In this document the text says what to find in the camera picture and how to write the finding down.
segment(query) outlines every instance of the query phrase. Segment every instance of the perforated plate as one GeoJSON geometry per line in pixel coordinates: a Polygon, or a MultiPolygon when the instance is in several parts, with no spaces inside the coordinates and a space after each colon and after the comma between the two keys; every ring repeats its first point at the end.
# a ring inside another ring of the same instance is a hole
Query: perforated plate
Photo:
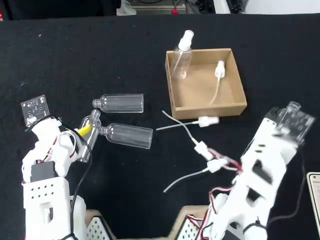
{"type": "Polygon", "coordinates": [[[87,240],[112,240],[100,216],[94,216],[86,228],[87,240]]]}
{"type": "Polygon", "coordinates": [[[198,228],[185,216],[175,240],[194,240],[198,231],[198,228]]]}

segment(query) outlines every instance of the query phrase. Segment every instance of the bottle cap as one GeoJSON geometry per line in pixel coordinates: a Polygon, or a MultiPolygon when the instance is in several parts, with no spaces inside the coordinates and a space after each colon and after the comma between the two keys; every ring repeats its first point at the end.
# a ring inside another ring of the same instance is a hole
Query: bottle cap
{"type": "Polygon", "coordinates": [[[188,51],[191,47],[191,41],[193,37],[194,37],[194,32],[191,30],[186,30],[179,42],[179,45],[178,45],[179,49],[182,51],[188,51]]]}

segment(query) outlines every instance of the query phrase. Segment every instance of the open cardboard box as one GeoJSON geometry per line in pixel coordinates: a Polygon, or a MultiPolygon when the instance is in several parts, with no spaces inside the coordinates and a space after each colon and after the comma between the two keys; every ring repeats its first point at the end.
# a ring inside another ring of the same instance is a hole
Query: open cardboard box
{"type": "Polygon", "coordinates": [[[166,52],[165,70],[174,118],[195,119],[200,116],[220,117],[242,113],[247,101],[230,48],[192,50],[191,65],[187,77],[183,80],[171,78],[173,53],[166,52]],[[220,80],[214,103],[209,105],[217,87],[215,69],[219,60],[225,63],[225,76],[220,80]]]}

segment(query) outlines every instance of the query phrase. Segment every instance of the white tube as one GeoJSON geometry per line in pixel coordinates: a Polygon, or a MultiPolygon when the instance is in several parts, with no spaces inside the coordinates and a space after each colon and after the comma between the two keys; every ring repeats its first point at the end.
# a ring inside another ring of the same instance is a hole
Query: white tube
{"type": "MultiPolygon", "coordinates": [[[[184,125],[197,124],[197,121],[195,121],[195,122],[194,121],[187,122],[187,123],[184,123],[184,125]]],[[[164,130],[164,129],[171,129],[171,128],[179,127],[179,126],[182,126],[182,124],[179,123],[179,124],[174,124],[174,125],[170,125],[170,126],[162,126],[162,127],[156,128],[155,130],[160,131],[160,130],[164,130]]]]}
{"type": "Polygon", "coordinates": [[[197,142],[197,140],[195,140],[194,137],[191,135],[191,132],[189,131],[189,129],[187,128],[187,126],[186,126],[182,121],[179,121],[179,120],[175,119],[174,117],[170,116],[168,113],[166,113],[166,112],[163,111],[163,110],[162,110],[162,113],[163,113],[164,115],[166,115],[168,118],[170,118],[171,120],[177,122],[178,124],[181,124],[181,125],[184,127],[184,129],[186,130],[186,132],[188,133],[188,135],[189,135],[189,137],[191,138],[192,142],[193,142],[195,145],[199,144],[199,143],[197,142]]]}
{"type": "Polygon", "coordinates": [[[209,105],[213,104],[214,101],[216,100],[216,98],[218,96],[218,92],[219,92],[219,86],[220,86],[220,77],[218,77],[218,81],[217,81],[216,88],[215,88],[215,93],[214,93],[214,96],[213,96],[212,100],[210,101],[209,105]]]}
{"type": "Polygon", "coordinates": [[[198,175],[198,174],[202,174],[202,173],[205,173],[206,171],[208,171],[209,168],[205,168],[201,171],[197,171],[197,172],[194,172],[194,173],[191,173],[191,174],[188,174],[188,175],[185,175],[185,176],[182,176],[180,178],[178,178],[177,180],[175,180],[174,182],[172,182],[165,190],[163,190],[163,193],[166,193],[173,185],[175,185],[177,182],[180,182],[181,180],[183,179],[186,179],[186,178],[189,178],[189,177],[192,177],[192,176],[195,176],[195,175],[198,175]]]}

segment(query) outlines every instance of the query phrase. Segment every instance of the yellow component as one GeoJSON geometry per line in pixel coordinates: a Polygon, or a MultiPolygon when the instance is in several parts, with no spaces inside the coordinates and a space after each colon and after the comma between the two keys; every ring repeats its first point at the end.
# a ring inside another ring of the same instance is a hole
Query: yellow component
{"type": "Polygon", "coordinates": [[[90,132],[91,129],[92,129],[91,124],[88,124],[88,125],[80,128],[80,129],[78,130],[78,133],[79,133],[81,136],[84,136],[84,135],[86,135],[88,132],[90,132]]]}

